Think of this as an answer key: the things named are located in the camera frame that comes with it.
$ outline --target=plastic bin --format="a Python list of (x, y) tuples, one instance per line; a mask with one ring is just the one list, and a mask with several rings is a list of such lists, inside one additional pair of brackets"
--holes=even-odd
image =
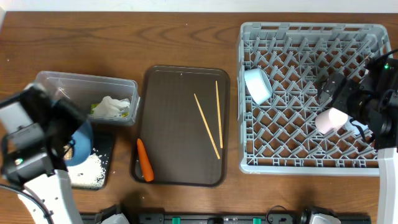
[[(37, 74), (35, 82), (42, 84), (55, 100), (65, 97), (74, 102), (93, 123), (131, 126), (136, 121), (140, 98), (133, 80), (43, 71)], [(100, 103), (104, 96), (129, 99), (129, 114), (124, 118), (91, 115), (91, 105)]]
[[(365, 58), (391, 50), (378, 24), (246, 22), (237, 45), (239, 168), (248, 174), (377, 176), (377, 152), (354, 131), (321, 134), (315, 80), (342, 72), (360, 82)], [(244, 71), (261, 68), (274, 94), (257, 105)]]

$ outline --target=wooden chopstick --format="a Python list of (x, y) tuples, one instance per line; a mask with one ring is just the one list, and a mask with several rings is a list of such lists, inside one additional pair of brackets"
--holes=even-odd
[(197, 101), (198, 108), (199, 108), (199, 111), (200, 111), (200, 114), (201, 114), (201, 118), (203, 119), (203, 122), (204, 122), (204, 124), (205, 124), (205, 126), (206, 126), (206, 130), (207, 130), (207, 133), (209, 134), (210, 141), (211, 141), (211, 143), (212, 143), (212, 145), (213, 145), (214, 151), (216, 152), (217, 159), (220, 159), (220, 155), (218, 154), (218, 150), (217, 150), (216, 144), (214, 143), (213, 136), (212, 136), (211, 133), (210, 133), (210, 129), (209, 129), (209, 126), (207, 125), (207, 121), (206, 121), (205, 115), (203, 114), (203, 111), (201, 110), (201, 106), (200, 106), (200, 104), (199, 104), (197, 95), (196, 95), (196, 94), (193, 94), (193, 95), (195, 96), (195, 100)]
[(221, 132), (220, 98), (218, 97), (218, 84), (216, 81), (217, 113), (218, 113), (218, 134), (220, 134), (220, 148), (223, 148), (223, 133)]

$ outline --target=gray plastic dish rack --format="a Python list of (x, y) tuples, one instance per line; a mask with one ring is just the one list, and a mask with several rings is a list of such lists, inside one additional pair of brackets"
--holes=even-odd
[[(391, 50), (377, 24), (247, 22), (238, 37), (239, 167), (248, 174), (377, 176), (377, 152), (353, 131), (325, 135), (316, 116), (315, 80), (343, 72), (359, 82), (366, 57)], [(274, 91), (262, 105), (251, 98), (244, 71), (261, 68)], [(365, 132), (367, 138), (372, 133)]]

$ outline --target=wooden table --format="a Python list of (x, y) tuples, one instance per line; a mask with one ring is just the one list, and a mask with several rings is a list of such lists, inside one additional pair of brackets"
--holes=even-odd
[[(383, 24), (398, 48), (397, 14), (8, 12), (0, 35), (0, 98), (22, 90), (42, 70), (127, 78), (153, 65), (220, 68), (231, 77), (228, 172), (215, 189), (138, 184), (129, 163), (135, 126), (118, 133), (106, 187), (74, 190), (82, 212), (123, 202), (132, 211), (265, 213), (273, 205), (359, 212), (376, 223), (377, 177), (248, 175), (238, 168), (236, 40), (247, 21)], [(32, 223), (13, 193), (0, 190), (0, 223)]]

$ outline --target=carrot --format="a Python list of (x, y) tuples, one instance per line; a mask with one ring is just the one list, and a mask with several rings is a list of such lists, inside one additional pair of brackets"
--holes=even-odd
[(144, 179), (146, 182), (150, 182), (154, 180), (154, 171), (152, 170), (152, 166), (150, 166), (150, 162), (147, 156), (147, 152), (144, 147), (144, 143), (141, 139), (137, 139), (137, 149), (139, 156), (139, 163), (141, 165), (142, 174), (144, 174)]

